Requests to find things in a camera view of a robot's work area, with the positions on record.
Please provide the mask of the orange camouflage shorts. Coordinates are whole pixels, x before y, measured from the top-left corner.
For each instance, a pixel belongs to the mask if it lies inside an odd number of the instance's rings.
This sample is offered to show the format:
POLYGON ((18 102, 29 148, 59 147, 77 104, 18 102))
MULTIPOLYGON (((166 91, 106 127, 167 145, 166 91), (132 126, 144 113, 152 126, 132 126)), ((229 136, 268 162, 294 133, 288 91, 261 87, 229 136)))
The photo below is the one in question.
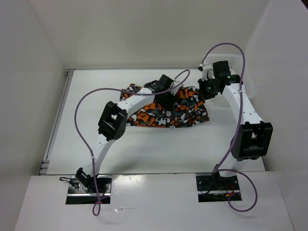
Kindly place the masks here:
POLYGON ((199 99, 199 89, 189 86, 178 90, 173 104, 168 109, 158 102, 147 104, 128 118, 127 125, 147 128, 187 128, 208 121, 208 111, 205 101, 199 99))

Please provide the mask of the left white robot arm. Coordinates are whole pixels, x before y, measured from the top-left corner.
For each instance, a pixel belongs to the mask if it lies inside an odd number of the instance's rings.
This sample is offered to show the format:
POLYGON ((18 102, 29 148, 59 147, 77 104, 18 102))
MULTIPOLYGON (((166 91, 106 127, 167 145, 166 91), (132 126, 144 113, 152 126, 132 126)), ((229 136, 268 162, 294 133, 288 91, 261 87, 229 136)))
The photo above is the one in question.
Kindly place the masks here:
POLYGON ((74 124, 78 135, 89 149, 91 155, 91 162, 80 167, 76 172, 76 180, 83 191, 87 193, 99 192, 97 176, 101 164, 114 142, 124 135, 128 118, 148 104, 156 103, 160 99, 165 102, 169 96, 175 95, 180 86, 173 79, 162 75, 159 80, 149 82, 138 90, 133 90, 133 87, 129 87, 127 90, 101 88, 93 90, 81 98, 75 109, 74 124), (109 101, 105 105, 98 121, 98 136, 94 145, 91 147, 78 128, 77 111, 87 96, 100 90, 119 91, 127 97, 122 97, 116 103, 109 101))

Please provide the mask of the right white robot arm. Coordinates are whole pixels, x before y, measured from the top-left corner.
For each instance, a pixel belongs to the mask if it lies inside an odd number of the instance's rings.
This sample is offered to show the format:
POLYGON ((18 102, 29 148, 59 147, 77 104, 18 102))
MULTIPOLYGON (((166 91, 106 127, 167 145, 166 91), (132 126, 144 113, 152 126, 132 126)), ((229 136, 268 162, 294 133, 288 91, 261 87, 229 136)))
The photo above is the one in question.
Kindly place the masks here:
POLYGON ((228 61, 201 64, 198 69, 202 72, 198 80, 201 98, 209 100, 221 94, 237 120, 230 147, 212 172, 212 186, 222 189, 249 161, 267 154, 273 126, 255 111, 245 92, 243 76, 232 74, 228 61))

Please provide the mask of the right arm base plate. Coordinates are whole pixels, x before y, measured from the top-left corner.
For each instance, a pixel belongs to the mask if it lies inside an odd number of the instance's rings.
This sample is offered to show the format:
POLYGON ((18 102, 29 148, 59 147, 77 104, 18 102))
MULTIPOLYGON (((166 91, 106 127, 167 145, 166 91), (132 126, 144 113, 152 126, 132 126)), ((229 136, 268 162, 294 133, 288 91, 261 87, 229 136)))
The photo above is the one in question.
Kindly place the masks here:
POLYGON ((227 202, 241 201, 240 187, 236 176, 221 177, 219 173, 196 174, 198 201, 227 202))

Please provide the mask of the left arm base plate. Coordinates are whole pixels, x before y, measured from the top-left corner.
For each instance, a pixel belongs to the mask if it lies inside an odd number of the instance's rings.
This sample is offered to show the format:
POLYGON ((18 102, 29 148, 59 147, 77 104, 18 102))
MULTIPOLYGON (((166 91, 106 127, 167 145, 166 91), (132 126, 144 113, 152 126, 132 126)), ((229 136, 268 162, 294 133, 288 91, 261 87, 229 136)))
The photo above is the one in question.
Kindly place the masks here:
MULTIPOLYGON (((66 205, 86 205, 95 204, 97 201, 97 193, 94 184, 87 190, 78 183, 75 176, 69 178, 62 177, 63 181, 69 182, 66 205)), ((99 175, 97 177, 98 190, 101 198, 100 204, 110 204, 112 176, 99 175)))

